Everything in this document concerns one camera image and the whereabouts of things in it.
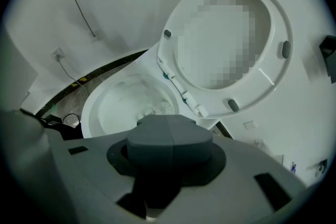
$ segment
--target open toilet lid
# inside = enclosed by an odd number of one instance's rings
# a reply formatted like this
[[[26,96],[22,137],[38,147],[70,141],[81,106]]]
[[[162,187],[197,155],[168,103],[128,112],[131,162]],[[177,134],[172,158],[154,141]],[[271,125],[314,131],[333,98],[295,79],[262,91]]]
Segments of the open toilet lid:
[[[157,62],[197,116],[216,119],[264,99],[291,55],[291,28],[275,0],[181,0]]]

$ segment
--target white toilet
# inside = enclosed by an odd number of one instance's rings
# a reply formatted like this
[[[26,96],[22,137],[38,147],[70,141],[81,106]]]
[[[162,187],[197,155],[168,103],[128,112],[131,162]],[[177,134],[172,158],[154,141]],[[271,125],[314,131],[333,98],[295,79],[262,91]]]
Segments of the white toilet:
[[[182,114],[210,129],[273,92],[292,39],[276,0],[181,0],[160,41],[90,95],[83,136],[129,130],[148,114]]]

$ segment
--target electrical outlet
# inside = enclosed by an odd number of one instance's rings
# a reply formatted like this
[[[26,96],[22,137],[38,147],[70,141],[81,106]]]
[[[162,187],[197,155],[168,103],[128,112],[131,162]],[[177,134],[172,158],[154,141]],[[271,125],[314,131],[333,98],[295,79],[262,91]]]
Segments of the electrical outlet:
[[[64,54],[60,48],[56,48],[55,50],[53,50],[50,55],[56,61],[58,61],[61,58],[64,58]]]

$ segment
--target black trim strip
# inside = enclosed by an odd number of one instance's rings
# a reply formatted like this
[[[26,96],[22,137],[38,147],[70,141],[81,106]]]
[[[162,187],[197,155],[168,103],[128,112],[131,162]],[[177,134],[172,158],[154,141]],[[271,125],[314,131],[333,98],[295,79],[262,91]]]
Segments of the black trim strip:
[[[84,76],[87,81],[80,81],[80,83],[82,85],[86,84],[87,82],[89,82],[90,80],[100,76],[101,74],[104,74],[107,71],[110,71],[111,69],[114,69],[116,67],[119,67],[125,63],[128,62],[132,62],[134,60],[136,60],[137,58],[139,58],[141,55],[143,55],[147,50],[143,50],[141,52],[137,52],[135,54],[132,55],[128,55],[124,58],[121,58],[117,61],[114,61],[112,63],[108,63],[107,65],[96,69],[95,71],[87,74],[86,76]],[[60,100],[62,100],[65,96],[67,96],[68,94],[72,93],[73,91],[77,90],[78,87],[73,87],[71,85],[69,85],[68,87],[66,87],[64,90],[60,91],[57,95],[55,95],[39,112],[36,113],[36,117],[37,118],[41,118],[45,113],[47,113],[47,111],[49,109],[51,109],[51,107],[58,103]]]
[[[220,121],[216,123],[216,127],[220,130],[222,135],[224,135],[227,138],[233,139],[232,136],[229,134],[229,132],[225,129],[224,125],[222,125]]]

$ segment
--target wall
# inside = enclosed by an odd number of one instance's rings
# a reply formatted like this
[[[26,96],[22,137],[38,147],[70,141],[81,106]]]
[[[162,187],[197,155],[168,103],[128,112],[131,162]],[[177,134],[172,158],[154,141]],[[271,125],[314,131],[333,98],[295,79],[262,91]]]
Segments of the wall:
[[[38,72],[23,108],[36,113],[71,80],[50,57],[60,47],[76,79],[155,44],[180,0],[78,0],[101,39],[92,42],[74,0],[12,0],[5,17],[9,35]]]
[[[4,29],[0,29],[0,44],[0,109],[18,111],[37,72],[13,45]]]
[[[69,72],[80,78],[111,61],[153,45],[179,1],[79,0],[89,23],[101,34],[100,40],[92,42],[74,0],[13,0],[5,19],[6,28],[39,74],[24,108],[36,113],[71,83],[49,56],[55,47],[61,47],[65,53]],[[303,63],[301,71],[309,77],[300,84],[300,75],[293,66],[290,67],[291,79],[296,80],[293,92],[279,100],[269,99],[268,106],[263,103],[249,114],[223,119],[223,123],[239,140],[253,143],[255,139],[265,139],[274,155],[288,155],[298,163],[298,174],[309,185],[314,178],[307,172],[307,167],[325,157],[330,159],[333,154],[336,94],[328,78],[315,79],[314,70],[307,70],[314,69],[316,65],[310,63],[317,61],[317,74],[325,76],[321,59],[316,59],[319,55],[317,45],[326,34],[335,34],[335,27],[323,0],[302,0],[301,5],[293,5],[292,0],[278,2],[289,20],[301,18],[299,23],[291,26],[297,41],[296,53]],[[307,98],[315,101],[307,105]],[[297,104],[297,108],[289,109],[291,102]],[[287,106],[278,107],[281,103]],[[330,116],[324,119],[321,115],[326,112],[330,112]],[[284,115],[287,115],[286,120],[279,121]],[[259,125],[253,132],[247,132],[243,126],[243,121],[249,119]]]

